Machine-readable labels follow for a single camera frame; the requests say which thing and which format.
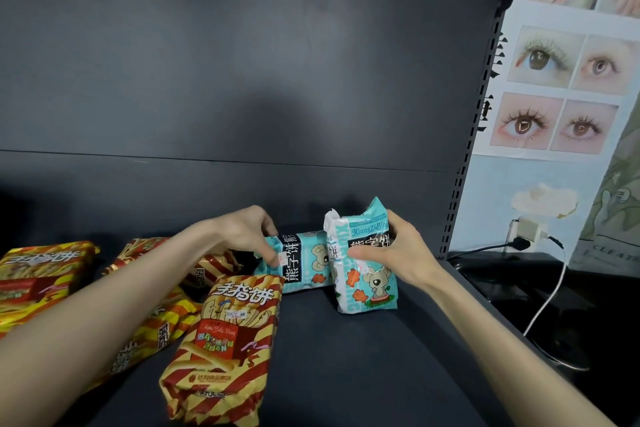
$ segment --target white cable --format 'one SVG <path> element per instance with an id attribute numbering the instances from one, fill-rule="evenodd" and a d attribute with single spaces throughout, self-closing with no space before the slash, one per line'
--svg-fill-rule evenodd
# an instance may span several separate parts
<path id="1" fill-rule="evenodd" d="M 554 298 L 554 296 L 556 295 L 556 292 L 558 291 L 558 289 L 560 288 L 560 285 L 562 284 L 562 279 L 564 278 L 564 271 L 566 270 L 566 266 L 567 266 L 567 263 L 569 262 L 569 260 L 566 258 L 566 252 L 564 251 L 564 248 L 561 248 L 561 250 L 562 250 L 562 253 L 564 254 L 564 262 L 562 264 L 562 271 L 560 272 L 560 278 L 558 279 L 558 283 L 556 284 L 556 288 L 551 293 L 551 295 L 548 296 L 547 300 L 545 301 L 544 304 L 542 304 L 542 307 L 538 310 L 538 312 L 536 312 L 536 315 L 533 316 L 533 319 L 531 319 L 531 322 L 529 323 L 529 326 L 527 326 L 527 329 L 524 330 L 524 334 L 523 334 L 524 336 L 526 336 L 529 333 L 529 330 L 533 326 L 533 323 L 536 322 L 536 319 L 538 318 L 540 313 L 545 309 L 545 307 L 547 307 L 547 304 L 549 302 L 551 302 L 551 299 Z"/>

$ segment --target forearm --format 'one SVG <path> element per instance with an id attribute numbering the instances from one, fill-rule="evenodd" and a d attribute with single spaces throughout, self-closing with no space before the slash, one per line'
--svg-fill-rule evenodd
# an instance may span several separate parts
<path id="1" fill-rule="evenodd" d="M 3 425 L 55 422 L 215 245 L 213 228 L 211 221 L 196 223 L 4 337 L 0 341 Z"/>
<path id="2" fill-rule="evenodd" d="M 421 288 L 464 338 L 518 427 L 613 425 L 446 271 Z"/>

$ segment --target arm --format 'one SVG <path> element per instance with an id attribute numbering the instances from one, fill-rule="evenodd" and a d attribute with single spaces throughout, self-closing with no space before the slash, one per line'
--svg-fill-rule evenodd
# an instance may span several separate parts
<path id="1" fill-rule="evenodd" d="M 349 248 L 349 255 L 386 265 L 433 298 L 464 338 L 517 427 L 613 426 L 440 267 L 410 223 L 392 211 L 388 213 L 396 232 L 393 245 L 356 246 Z"/>
<path id="2" fill-rule="evenodd" d="M 232 248 L 277 263 L 263 232 L 277 234 L 259 206 L 200 221 L 12 330 L 0 341 L 3 425 L 55 422 L 205 253 Z"/>

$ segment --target hand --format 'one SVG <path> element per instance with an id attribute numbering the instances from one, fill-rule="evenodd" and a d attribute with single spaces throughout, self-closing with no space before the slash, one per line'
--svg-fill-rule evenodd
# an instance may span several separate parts
<path id="1" fill-rule="evenodd" d="M 348 254 L 352 259 L 378 262 L 394 271 L 398 277 L 412 286 L 430 284 L 446 272 L 433 258 L 420 233 L 411 223 L 387 210 L 389 227 L 396 234 L 391 246 L 353 246 Z"/>
<path id="2" fill-rule="evenodd" d="M 225 248 L 254 252 L 261 255 L 269 265 L 278 265 L 278 254 L 264 239 L 265 236 L 276 236 L 278 230 L 271 217 L 260 206 L 249 206 L 207 222 L 213 226 L 218 243 L 213 252 Z"/>

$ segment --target snack package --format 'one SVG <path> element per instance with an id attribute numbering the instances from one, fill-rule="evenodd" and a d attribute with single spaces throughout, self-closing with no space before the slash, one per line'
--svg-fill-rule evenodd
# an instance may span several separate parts
<path id="1" fill-rule="evenodd" d="M 262 259 L 254 273 L 284 277 L 283 294 L 332 285 L 329 256 L 326 251 L 326 233 L 280 235 L 267 237 L 266 240 L 278 253 L 280 264 L 272 268 Z"/>
<path id="2" fill-rule="evenodd" d="M 171 419 L 258 425 L 284 278 L 223 277 L 160 377 Z"/>
<path id="3" fill-rule="evenodd" d="M 102 274 L 117 271 L 167 240 L 168 238 L 132 240 Z M 132 338 L 124 344 L 113 362 L 89 385 L 87 391 L 179 339 L 197 321 L 200 307 L 201 305 L 189 299 L 180 287 L 174 287 L 138 327 Z"/>
<path id="4" fill-rule="evenodd" d="M 89 241 L 9 250 L 0 260 L 0 338 L 75 292 L 99 251 Z"/>
<path id="5" fill-rule="evenodd" d="M 359 216 L 343 218 L 336 210 L 324 216 L 329 262 L 343 314 L 357 314 L 374 309 L 397 309 L 395 274 L 376 262 L 360 261 L 347 255 L 356 245 L 389 246 L 387 210 L 376 197 Z"/>
<path id="6" fill-rule="evenodd" d="M 238 275 L 242 265 L 234 254 L 227 250 L 222 255 L 205 255 L 193 267 L 182 283 L 191 287 L 212 287 L 220 277 Z"/>
<path id="7" fill-rule="evenodd" d="M 108 268 L 114 270 L 128 264 L 168 239 L 169 237 L 135 238 L 127 243 L 113 265 Z M 198 288 L 212 287 L 218 278 L 237 275 L 241 269 L 242 265 L 236 261 L 236 257 L 230 250 L 226 250 L 221 255 L 205 255 L 189 271 L 182 280 L 182 284 Z"/>

